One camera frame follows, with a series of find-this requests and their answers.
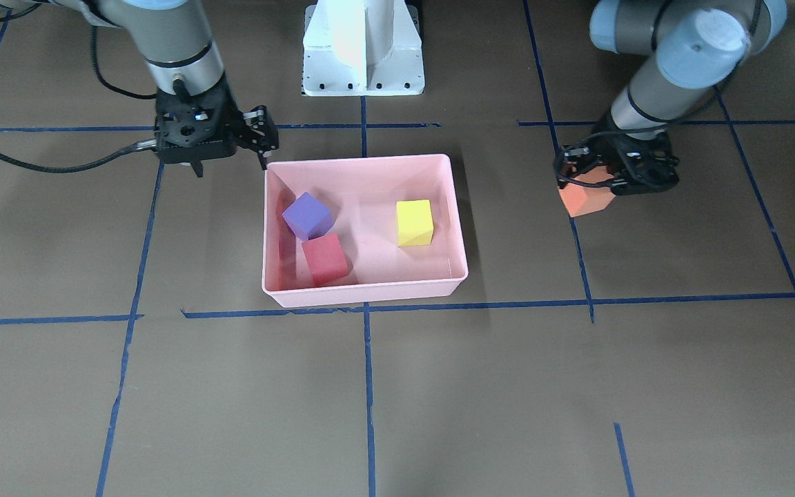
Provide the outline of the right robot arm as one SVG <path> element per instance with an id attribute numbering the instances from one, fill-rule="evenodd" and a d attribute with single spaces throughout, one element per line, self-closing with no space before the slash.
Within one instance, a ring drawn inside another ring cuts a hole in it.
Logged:
<path id="1" fill-rule="evenodd" d="M 86 172 L 116 159 L 151 151 L 162 164 L 187 164 L 203 176 L 205 161 L 251 150 L 262 170 L 279 148 L 267 107 L 242 111 L 199 1 L 60 1 L 98 28 L 120 28 L 132 38 L 157 91 L 153 137 L 80 166 L 38 166 L 0 152 L 0 161 L 50 174 Z"/>

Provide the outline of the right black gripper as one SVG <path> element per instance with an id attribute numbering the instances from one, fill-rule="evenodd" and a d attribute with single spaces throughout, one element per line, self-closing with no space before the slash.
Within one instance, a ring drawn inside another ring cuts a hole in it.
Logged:
<path id="1" fill-rule="evenodd" d="M 256 154 L 262 170 L 279 148 L 279 132 L 266 105 L 259 105 L 240 116 L 240 111 L 225 81 L 218 81 L 201 94 L 191 95 L 185 81 L 174 81 L 170 92 L 157 89 L 157 147 L 240 148 Z M 203 178 L 202 161 L 189 162 L 197 178 Z"/>

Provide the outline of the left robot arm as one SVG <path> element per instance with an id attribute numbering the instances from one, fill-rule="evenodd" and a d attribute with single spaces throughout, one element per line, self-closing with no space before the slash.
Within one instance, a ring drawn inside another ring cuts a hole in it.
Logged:
<path id="1" fill-rule="evenodd" d="M 669 127 L 709 107 L 719 85 L 773 41 L 789 18 L 785 1 L 600 1 L 592 44 L 640 55 L 632 76 L 592 133 L 555 159 L 558 188 L 616 195 L 663 192 L 678 183 Z"/>

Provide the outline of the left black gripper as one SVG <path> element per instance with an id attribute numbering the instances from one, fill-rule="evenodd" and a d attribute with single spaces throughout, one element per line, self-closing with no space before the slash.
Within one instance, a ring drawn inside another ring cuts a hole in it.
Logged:
<path id="1" fill-rule="evenodd" d="M 581 179 L 606 162 L 615 162 L 627 172 L 643 173 L 651 166 L 671 163 L 671 141 L 665 131 L 622 133 L 610 114 L 603 114 L 593 127 L 596 135 L 588 146 L 562 146 L 554 158 L 553 170 L 558 188 L 608 188 L 606 179 Z"/>

